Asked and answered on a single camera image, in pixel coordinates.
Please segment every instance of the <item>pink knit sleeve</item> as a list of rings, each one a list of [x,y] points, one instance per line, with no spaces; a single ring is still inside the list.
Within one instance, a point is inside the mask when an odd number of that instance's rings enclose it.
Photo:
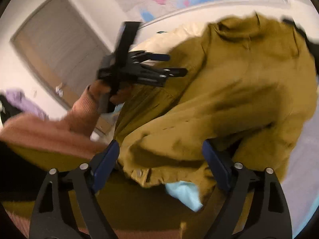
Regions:
[[[91,136],[99,118],[98,105],[90,97],[88,88],[81,97],[74,103],[72,109],[59,122],[75,133]]]

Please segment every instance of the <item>black strap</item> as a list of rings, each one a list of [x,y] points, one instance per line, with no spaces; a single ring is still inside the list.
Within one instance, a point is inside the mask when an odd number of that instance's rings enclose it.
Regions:
[[[0,204],[0,231],[1,238],[26,239],[20,230],[11,221],[2,204]]]
[[[296,26],[296,23],[295,23],[293,20],[283,19],[283,22],[284,22],[284,23],[287,23],[287,24],[289,24],[289,25],[293,25],[293,26],[295,27],[296,31],[297,31],[300,35],[302,35],[302,36],[304,37],[309,52],[310,52],[310,53],[312,54],[312,56],[315,58],[316,71],[317,71],[317,74],[319,74],[319,44],[312,43],[312,42],[308,39],[308,37],[307,37],[305,31],[304,31],[302,28],[298,28],[298,27]]]
[[[8,119],[11,118],[10,114],[5,112],[0,112],[1,122],[4,124]]]
[[[9,113],[12,117],[22,112],[22,110],[12,106],[8,102],[7,98],[1,93],[0,93],[0,102],[2,103],[2,106],[5,108],[6,113]]]
[[[36,200],[45,170],[29,163],[0,141],[0,201]]]

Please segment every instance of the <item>hand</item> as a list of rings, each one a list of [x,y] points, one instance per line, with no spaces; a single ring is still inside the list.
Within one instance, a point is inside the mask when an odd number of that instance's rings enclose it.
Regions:
[[[122,88],[118,90],[117,94],[110,98],[110,102],[114,105],[124,103],[131,96],[133,90],[133,86],[131,84],[123,82],[121,83],[121,87]],[[110,91],[110,86],[106,85],[102,80],[96,80],[89,88],[90,94],[97,102],[102,94],[109,93]]]

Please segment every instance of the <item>mustard jacket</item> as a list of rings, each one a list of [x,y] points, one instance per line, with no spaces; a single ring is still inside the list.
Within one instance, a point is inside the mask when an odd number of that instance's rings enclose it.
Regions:
[[[256,14],[209,24],[159,68],[187,68],[164,88],[136,86],[120,113],[119,164],[143,187],[189,181],[203,203],[215,181],[201,152],[242,139],[233,160],[279,179],[316,107],[315,64],[293,26]]]

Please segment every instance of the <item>door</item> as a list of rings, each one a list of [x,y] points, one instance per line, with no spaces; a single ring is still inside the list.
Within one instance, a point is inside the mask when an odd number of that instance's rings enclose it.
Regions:
[[[32,73],[67,108],[95,80],[102,58],[110,54],[68,0],[47,0],[12,42]],[[111,125],[100,118],[96,127],[108,133]]]

